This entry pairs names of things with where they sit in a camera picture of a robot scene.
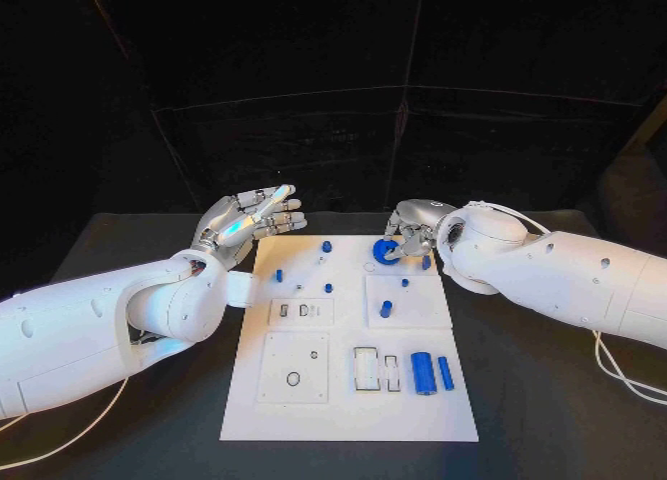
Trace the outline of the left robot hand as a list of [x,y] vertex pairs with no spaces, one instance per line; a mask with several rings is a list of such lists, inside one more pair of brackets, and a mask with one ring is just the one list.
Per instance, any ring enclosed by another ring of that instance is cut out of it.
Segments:
[[295,193],[296,187],[283,184],[223,197],[200,220],[191,248],[211,254],[231,270],[257,240],[306,227]]

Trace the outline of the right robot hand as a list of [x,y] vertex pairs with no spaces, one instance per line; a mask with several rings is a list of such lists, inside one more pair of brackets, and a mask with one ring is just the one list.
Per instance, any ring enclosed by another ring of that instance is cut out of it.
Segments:
[[439,230],[446,218],[458,208],[440,201],[410,199],[397,204],[384,232],[384,240],[391,241],[397,234],[403,242],[387,251],[384,259],[423,257],[437,246]]

